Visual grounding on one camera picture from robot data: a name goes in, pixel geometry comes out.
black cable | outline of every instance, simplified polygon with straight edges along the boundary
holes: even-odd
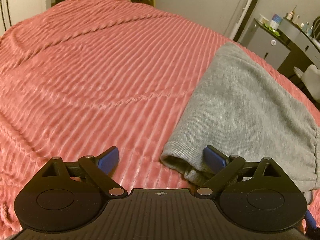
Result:
[[[2,22],[3,22],[4,30],[6,31],[7,28],[5,27],[5,23],[4,23],[4,16],[3,16],[3,9],[2,9],[2,0],[0,0],[0,7],[1,7]]]
[[[8,0],[6,0],[6,1],[7,1],[7,10],[8,10],[9,23],[10,23],[10,27],[11,27],[12,24],[11,24],[10,12],[9,12],[9,3],[8,3]]]

striped pink blanket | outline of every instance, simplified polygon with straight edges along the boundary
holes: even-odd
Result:
[[[20,230],[15,196],[52,156],[75,161],[118,146],[113,179],[129,192],[189,187],[159,156],[226,41],[126,0],[68,0],[10,28],[0,45],[0,238]],[[304,94],[244,50],[320,125]]]

silver rivet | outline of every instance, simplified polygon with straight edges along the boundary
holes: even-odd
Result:
[[[209,196],[212,194],[213,191],[208,187],[201,187],[200,189],[197,190],[197,192],[202,196]]]
[[[115,187],[115,188],[112,188],[111,190],[109,190],[109,194],[113,195],[113,196],[120,196],[123,193],[124,193],[124,190],[119,187]]]

folded gray clothing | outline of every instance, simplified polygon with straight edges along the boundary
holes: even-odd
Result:
[[[216,53],[165,144],[161,161],[196,185],[213,176],[212,145],[247,161],[273,158],[302,192],[317,189],[319,133],[307,108],[237,45]]]

ribbed black plate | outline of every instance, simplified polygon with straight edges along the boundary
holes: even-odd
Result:
[[[23,230],[23,240],[257,240],[306,239],[296,229],[261,234],[229,222],[212,200],[198,199],[187,189],[134,189],[124,199],[109,201],[92,223],[57,234]]]

